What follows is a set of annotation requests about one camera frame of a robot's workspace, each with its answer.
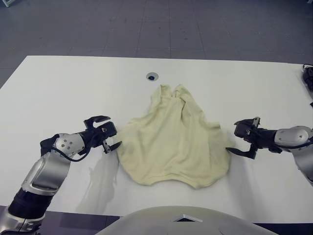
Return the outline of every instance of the yellow towel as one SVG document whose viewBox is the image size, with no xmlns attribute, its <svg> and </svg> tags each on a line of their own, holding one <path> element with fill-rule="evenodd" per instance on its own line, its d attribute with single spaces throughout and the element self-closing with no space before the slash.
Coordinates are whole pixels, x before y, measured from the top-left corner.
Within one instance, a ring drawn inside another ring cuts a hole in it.
<svg viewBox="0 0 313 235">
<path fill-rule="evenodd" d="M 147 115 L 132 119 L 117 133 L 117 149 L 125 171 L 139 184 L 183 181 L 194 188 L 209 186 L 229 168 L 231 147 L 218 122 L 207 122 L 189 91 L 173 94 L 161 85 L 152 95 Z"/>
</svg>

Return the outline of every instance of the silver robot arm segment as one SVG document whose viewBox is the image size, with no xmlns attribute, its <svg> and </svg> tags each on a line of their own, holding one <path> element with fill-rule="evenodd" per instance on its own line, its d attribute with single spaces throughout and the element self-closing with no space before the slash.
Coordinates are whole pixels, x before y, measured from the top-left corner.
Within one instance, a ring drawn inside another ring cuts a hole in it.
<svg viewBox="0 0 313 235">
<path fill-rule="evenodd" d="M 13 202 L 5 208 L 0 217 L 0 235 L 36 234 L 45 217 L 45 211 L 53 196 L 67 177 L 71 162 L 84 159 L 91 148 L 103 146 L 105 153 L 115 150 L 121 142 L 109 146 L 108 137 L 116 135 L 112 122 L 94 127 L 94 122 L 109 120 L 97 116 L 85 120 L 86 130 L 75 134 L 57 134 L 44 140 L 41 145 L 41 158 L 35 162 L 22 183 Z"/>
<path fill-rule="evenodd" d="M 313 140 L 313 130 L 306 126 L 280 129 L 276 132 L 274 139 L 278 145 L 298 146 L 297 148 L 283 148 L 283 150 L 293 154 L 298 169 L 313 186 L 313 144 L 306 145 L 310 140 Z"/>
<path fill-rule="evenodd" d="M 259 124 L 259 117 L 236 122 L 235 136 L 251 143 L 250 150 L 247 152 L 236 148 L 227 150 L 251 159 L 255 159 L 257 150 L 262 148 L 267 148 L 273 153 L 290 152 L 299 170 L 313 186 L 313 130 L 306 126 L 267 130 L 258 128 Z"/>
</svg>

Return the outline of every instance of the black joint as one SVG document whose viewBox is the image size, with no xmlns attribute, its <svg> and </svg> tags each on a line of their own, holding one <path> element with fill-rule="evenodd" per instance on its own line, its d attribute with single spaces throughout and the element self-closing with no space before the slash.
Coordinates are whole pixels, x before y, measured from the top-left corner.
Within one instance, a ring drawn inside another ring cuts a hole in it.
<svg viewBox="0 0 313 235">
<path fill-rule="evenodd" d="M 37 195 L 22 188 L 15 195 L 8 208 L 11 215 L 25 219 L 41 218 L 47 210 L 53 196 Z"/>
</svg>

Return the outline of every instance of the floor tile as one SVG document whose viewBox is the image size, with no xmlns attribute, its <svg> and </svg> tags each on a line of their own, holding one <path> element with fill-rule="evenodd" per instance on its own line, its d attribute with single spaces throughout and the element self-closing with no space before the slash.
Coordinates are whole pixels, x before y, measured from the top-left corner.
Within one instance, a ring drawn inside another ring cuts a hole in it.
<svg viewBox="0 0 313 235">
<path fill-rule="evenodd" d="M 191 8 L 192 9 L 192 1 L 191 0 L 169 0 L 170 8 Z"/>
<path fill-rule="evenodd" d="M 169 48 L 138 48 L 136 57 L 169 59 L 171 56 Z"/>
<path fill-rule="evenodd" d="M 193 8 L 170 8 L 170 21 L 190 23 L 196 21 L 196 15 Z"/>
<path fill-rule="evenodd" d="M 241 51 L 269 51 L 270 49 L 264 43 L 258 33 L 247 32 L 231 32 L 230 38 L 235 46 Z"/>
<path fill-rule="evenodd" d="M 68 55 L 70 47 L 35 47 L 27 51 L 27 55 Z"/>
<path fill-rule="evenodd" d="M 192 49 L 171 49 L 172 59 L 198 59 L 204 60 L 204 50 L 192 50 Z"/>
<path fill-rule="evenodd" d="M 277 52 L 274 51 L 258 51 L 258 52 L 241 52 L 239 51 L 241 60 L 245 61 L 268 61 L 277 62 Z"/>
<path fill-rule="evenodd" d="M 241 60 L 240 54 L 236 50 L 206 50 L 207 60 Z"/>
<path fill-rule="evenodd" d="M 169 9 L 146 8 L 143 15 L 144 22 L 168 22 Z"/>
<path fill-rule="evenodd" d="M 145 22 L 140 32 L 138 47 L 165 48 L 170 46 L 169 24 Z"/>
<path fill-rule="evenodd" d="M 9 79 L 15 69 L 0 69 L 0 88 Z"/>
<path fill-rule="evenodd" d="M 84 48 L 84 47 L 73 47 L 68 55 L 74 56 L 102 56 L 104 48 Z"/>
<path fill-rule="evenodd" d="M 150 9 L 168 9 L 168 0 L 147 0 L 145 8 Z"/>
<path fill-rule="evenodd" d="M 171 48 L 203 49 L 197 24 L 171 23 Z"/>
<path fill-rule="evenodd" d="M 27 56 L 27 49 L 10 49 L 0 51 L 0 69 L 17 68 Z"/>
<path fill-rule="evenodd" d="M 138 45 L 138 30 L 116 30 L 110 32 L 106 47 L 109 48 L 135 48 Z"/>
<path fill-rule="evenodd" d="M 137 48 L 105 48 L 102 56 L 108 57 L 136 57 Z"/>
</svg>

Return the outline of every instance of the cloth fold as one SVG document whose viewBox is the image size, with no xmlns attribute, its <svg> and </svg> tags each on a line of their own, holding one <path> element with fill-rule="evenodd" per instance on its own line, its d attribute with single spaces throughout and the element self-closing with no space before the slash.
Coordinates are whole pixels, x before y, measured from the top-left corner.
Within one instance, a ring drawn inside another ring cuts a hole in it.
<svg viewBox="0 0 313 235">
<path fill-rule="evenodd" d="M 230 156 L 218 122 L 207 122 L 189 91 L 178 85 L 171 92 L 161 85 L 151 97 L 147 115 L 132 119 L 117 133 L 123 141 L 118 158 L 139 184 L 179 180 L 194 188 L 207 187 L 227 174 Z"/>
</svg>

